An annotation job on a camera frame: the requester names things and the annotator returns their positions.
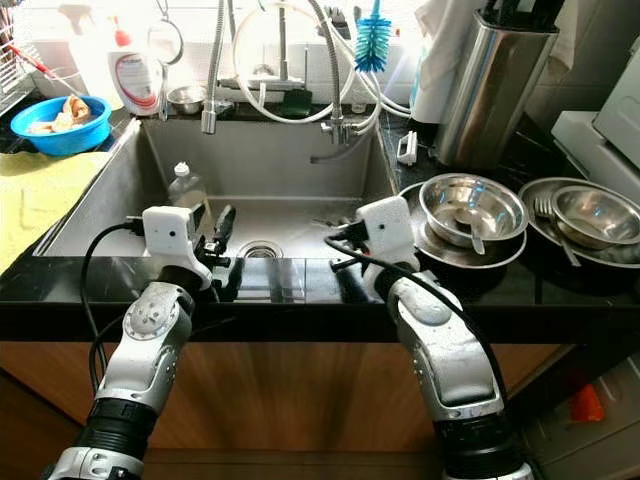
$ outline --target stainless steel knife holder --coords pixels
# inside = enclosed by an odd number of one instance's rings
[[[440,163],[498,165],[557,35],[496,27],[476,12],[436,135]]]

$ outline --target metal spoon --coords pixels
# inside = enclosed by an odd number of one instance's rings
[[[456,222],[462,225],[469,225],[471,229],[471,245],[478,255],[484,255],[484,243],[480,238],[480,232],[478,232],[478,222],[476,221],[474,211],[467,210],[466,208],[459,208],[456,210],[455,215]]]

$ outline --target blue bowl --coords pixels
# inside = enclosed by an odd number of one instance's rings
[[[81,98],[89,106],[91,115],[96,117],[82,127],[59,133],[29,133],[33,122],[52,122],[56,119],[67,99],[58,97],[36,103],[20,112],[11,120],[11,130],[47,155],[74,155],[100,145],[109,136],[111,106],[98,97]]]

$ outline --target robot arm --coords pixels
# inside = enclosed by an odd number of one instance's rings
[[[417,271],[409,209],[388,198],[356,213],[349,230],[364,242],[371,258]],[[413,369],[443,445],[445,478],[533,480],[517,437],[504,412],[496,374],[482,344],[468,328],[458,299],[426,275],[414,273],[425,289],[398,271],[369,264],[364,283],[382,298],[412,357]],[[441,298],[457,309],[449,308]]]
[[[127,310],[122,339],[96,392],[86,426],[47,480],[139,480],[147,441],[173,386],[180,350],[191,335],[192,295],[211,287],[195,255],[189,209],[143,213],[147,250],[165,265]]]

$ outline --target orange object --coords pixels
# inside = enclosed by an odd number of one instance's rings
[[[127,45],[131,45],[131,36],[120,27],[120,20],[118,19],[118,17],[113,17],[113,23],[116,26],[116,44],[119,47],[126,47]]]
[[[574,422],[599,422],[604,418],[604,408],[591,384],[571,397],[570,406],[571,420]]]
[[[20,58],[26,60],[27,62],[29,62],[31,65],[33,65],[34,67],[36,67],[38,70],[40,70],[42,73],[44,73],[45,75],[51,75],[51,70],[49,69],[49,67],[45,66],[42,62],[40,62],[39,60],[33,58],[31,55],[27,55],[26,53],[24,53],[22,50],[20,50],[19,48],[13,46],[13,45],[5,45],[9,50],[11,50],[13,53],[15,53],[16,55],[18,55]]]

